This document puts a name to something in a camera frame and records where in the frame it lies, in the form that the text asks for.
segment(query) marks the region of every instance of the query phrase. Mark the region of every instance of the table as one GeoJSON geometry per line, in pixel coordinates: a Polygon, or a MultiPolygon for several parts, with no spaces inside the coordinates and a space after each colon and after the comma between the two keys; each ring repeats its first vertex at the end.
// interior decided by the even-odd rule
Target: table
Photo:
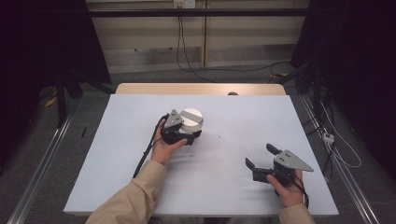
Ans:
{"type": "Polygon", "coordinates": [[[282,90],[273,84],[121,84],[110,97],[64,211],[88,215],[128,184],[158,119],[173,108],[192,105],[204,115],[203,133],[168,162],[154,216],[277,216],[281,204],[274,189],[254,182],[245,165],[249,158],[258,167],[273,167],[266,143],[291,150],[314,168],[313,173],[304,172],[311,214],[337,215],[292,102],[282,90]],[[229,91],[239,95],[222,95],[229,91]]]}

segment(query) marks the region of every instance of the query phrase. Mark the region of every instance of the person's arm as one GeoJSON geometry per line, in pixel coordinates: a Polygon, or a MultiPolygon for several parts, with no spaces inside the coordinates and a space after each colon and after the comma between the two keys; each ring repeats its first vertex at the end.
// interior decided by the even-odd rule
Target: person's arm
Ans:
{"type": "MultiPolygon", "coordinates": [[[[300,187],[303,183],[303,172],[296,170],[295,181],[300,187]]],[[[294,185],[283,187],[272,175],[267,176],[268,182],[279,193],[280,200],[284,208],[279,212],[279,220],[282,224],[315,224],[314,219],[311,217],[308,209],[304,205],[303,193],[294,185]]]]}
{"type": "Polygon", "coordinates": [[[149,222],[166,177],[164,166],[173,153],[187,143],[187,140],[183,139],[173,145],[167,145],[162,140],[161,129],[158,128],[154,142],[151,159],[145,163],[137,177],[97,208],[90,215],[87,223],[149,222]]]}

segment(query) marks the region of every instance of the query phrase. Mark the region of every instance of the person's left hand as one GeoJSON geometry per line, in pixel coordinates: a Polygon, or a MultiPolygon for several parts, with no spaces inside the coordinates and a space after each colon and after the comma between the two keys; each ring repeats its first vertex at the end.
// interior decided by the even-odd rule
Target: person's left hand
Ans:
{"type": "Polygon", "coordinates": [[[154,136],[154,146],[151,153],[151,160],[157,161],[162,165],[165,165],[171,158],[176,150],[183,147],[187,143],[187,139],[182,139],[173,145],[168,145],[163,141],[161,135],[161,128],[165,123],[165,119],[161,120],[160,125],[154,136]]]}

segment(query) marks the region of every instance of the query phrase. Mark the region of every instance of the white cable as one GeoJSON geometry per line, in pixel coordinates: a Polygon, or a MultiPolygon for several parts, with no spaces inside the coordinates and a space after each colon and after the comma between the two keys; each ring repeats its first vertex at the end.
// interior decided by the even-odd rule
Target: white cable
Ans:
{"type": "MultiPolygon", "coordinates": [[[[322,102],[320,102],[320,104],[321,104],[321,106],[322,106],[323,109],[324,109],[324,113],[326,114],[326,117],[327,117],[327,119],[329,120],[330,125],[332,125],[332,121],[331,121],[331,119],[330,119],[329,114],[328,114],[327,111],[326,111],[326,108],[324,107],[324,105],[323,105],[322,102]]],[[[351,165],[351,164],[347,163],[346,161],[344,161],[340,156],[338,156],[338,155],[332,150],[332,147],[330,146],[329,143],[325,143],[325,144],[327,144],[327,145],[329,146],[330,151],[333,153],[333,155],[334,155],[338,160],[340,160],[340,161],[341,161],[343,164],[345,164],[346,166],[349,166],[349,167],[351,167],[351,168],[359,168],[359,167],[361,167],[361,158],[359,157],[358,153],[356,153],[355,149],[353,149],[353,147],[341,136],[341,134],[340,134],[339,132],[337,132],[337,130],[335,130],[335,127],[334,127],[333,125],[332,125],[332,128],[334,129],[335,133],[337,133],[337,135],[349,146],[349,148],[350,148],[350,149],[353,151],[353,153],[356,155],[356,157],[357,157],[358,160],[359,160],[359,165],[351,165]]]]}

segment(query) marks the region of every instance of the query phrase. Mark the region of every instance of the beige sleeve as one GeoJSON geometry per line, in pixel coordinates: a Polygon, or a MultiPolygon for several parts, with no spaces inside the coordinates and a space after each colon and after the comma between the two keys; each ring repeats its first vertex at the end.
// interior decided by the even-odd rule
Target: beige sleeve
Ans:
{"type": "Polygon", "coordinates": [[[137,177],[97,208],[87,223],[148,223],[165,176],[163,165],[147,161],[137,177]]]}
{"type": "Polygon", "coordinates": [[[282,208],[279,213],[279,220],[282,224],[315,224],[303,203],[282,208]]]}

